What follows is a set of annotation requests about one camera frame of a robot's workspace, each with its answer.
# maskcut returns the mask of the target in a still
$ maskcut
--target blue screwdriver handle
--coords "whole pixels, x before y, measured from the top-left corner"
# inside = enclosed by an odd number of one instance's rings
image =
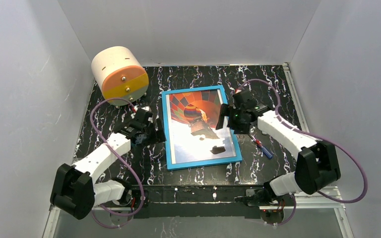
[[[260,148],[260,150],[263,152],[263,154],[264,154],[268,159],[272,159],[273,154],[272,154],[271,151],[269,151],[265,146],[262,146],[262,147]]]

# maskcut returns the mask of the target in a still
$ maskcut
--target white wall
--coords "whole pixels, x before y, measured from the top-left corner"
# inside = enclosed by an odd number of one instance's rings
[[[320,0],[59,0],[92,59],[128,47],[142,65],[290,61]]]
[[[355,237],[381,237],[381,1],[323,0],[291,62],[311,131],[352,151],[369,178],[369,193],[347,205]],[[362,180],[339,160],[343,198]]]
[[[0,0],[0,238],[41,237],[92,82],[56,0]]]

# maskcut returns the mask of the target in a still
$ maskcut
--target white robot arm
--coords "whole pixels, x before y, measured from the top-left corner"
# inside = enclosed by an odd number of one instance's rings
[[[159,119],[157,127],[158,130],[152,122],[152,113],[148,107],[138,109],[132,119],[115,127],[107,142],[119,155],[124,155],[131,146],[164,142],[166,137]],[[130,186],[122,179],[112,178],[96,184],[100,175],[116,159],[107,145],[102,144],[71,166],[61,165],[56,173],[50,202],[77,219],[87,216],[93,206],[112,200],[127,202],[130,199],[127,198]]]
[[[266,105],[258,104],[251,98],[249,91],[234,94],[233,100],[233,106],[221,106],[216,129],[223,127],[224,117],[229,118],[227,126],[233,129],[235,134],[248,134],[250,127],[257,122],[259,130],[271,135],[297,160],[294,172],[273,178],[264,183],[263,189],[259,189],[257,194],[239,197],[240,201],[271,202],[282,195],[301,191],[313,194],[341,177],[334,145],[299,134],[284,126],[278,120],[275,111]]]

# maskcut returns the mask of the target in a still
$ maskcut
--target black marble surface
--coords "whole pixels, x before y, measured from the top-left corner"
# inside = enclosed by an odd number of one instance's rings
[[[173,66],[146,67],[149,76],[147,96],[137,102],[138,106],[150,106],[162,119],[161,92],[191,87],[223,85],[227,100],[231,93],[244,81],[260,78],[269,81],[279,90],[282,108],[280,113],[286,120],[300,127],[294,103],[285,74],[280,65],[250,66]],[[258,82],[248,86],[254,98],[274,107],[276,99],[271,90]],[[74,161],[84,158],[101,144],[101,139],[93,131],[89,117],[94,106],[103,100],[97,84],[94,85],[75,150]],[[130,114],[130,108],[119,109],[109,104],[103,105],[95,116],[97,127],[104,136],[110,134],[115,123],[121,122]],[[247,135],[238,135],[243,160],[238,163],[207,166],[193,169],[168,171],[164,143],[143,148],[133,148],[124,158],[137,172],[143,184],[148,185],[239,185],[262,184],[273,177],[293,171],[295,160],[291,154],[269,135],[262,135],[254,128],[251,134],[266,146],[274,157],[264,156]],[[120,161],[113,163],[100,177],[100,182],[119,177],[136,184],[131,173]]]

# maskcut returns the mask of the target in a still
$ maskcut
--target orange and white cylinder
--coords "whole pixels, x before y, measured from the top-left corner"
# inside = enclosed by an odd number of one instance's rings
[[[94,57],[91,69],[105,99],[123,98],[133,102],[147,91],[148,74],[128,48],[115,46],[103,50]],[[123,100],[109,103],[127,104]]]

